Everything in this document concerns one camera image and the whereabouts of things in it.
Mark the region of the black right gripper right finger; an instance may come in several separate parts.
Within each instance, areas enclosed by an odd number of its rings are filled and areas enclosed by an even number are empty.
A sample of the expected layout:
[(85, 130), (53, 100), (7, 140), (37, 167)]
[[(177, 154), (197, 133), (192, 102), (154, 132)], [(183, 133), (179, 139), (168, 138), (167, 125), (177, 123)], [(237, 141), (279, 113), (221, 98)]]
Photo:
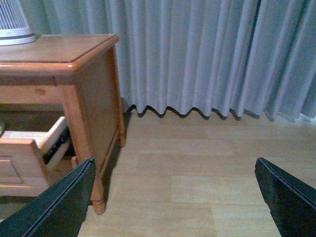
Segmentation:
[(316, 190), (298, 178), (258, 158), (255, 176), (282, 237), (316, 235)]

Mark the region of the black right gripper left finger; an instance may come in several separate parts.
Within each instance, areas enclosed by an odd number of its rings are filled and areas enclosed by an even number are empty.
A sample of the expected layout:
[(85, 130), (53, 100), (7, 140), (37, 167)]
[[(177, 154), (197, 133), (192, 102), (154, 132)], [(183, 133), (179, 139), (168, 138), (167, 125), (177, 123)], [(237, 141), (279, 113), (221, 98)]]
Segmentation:
[(76, 237), (90, 204), (95, 162), (87, 158), (0, 223), (2, 237)]

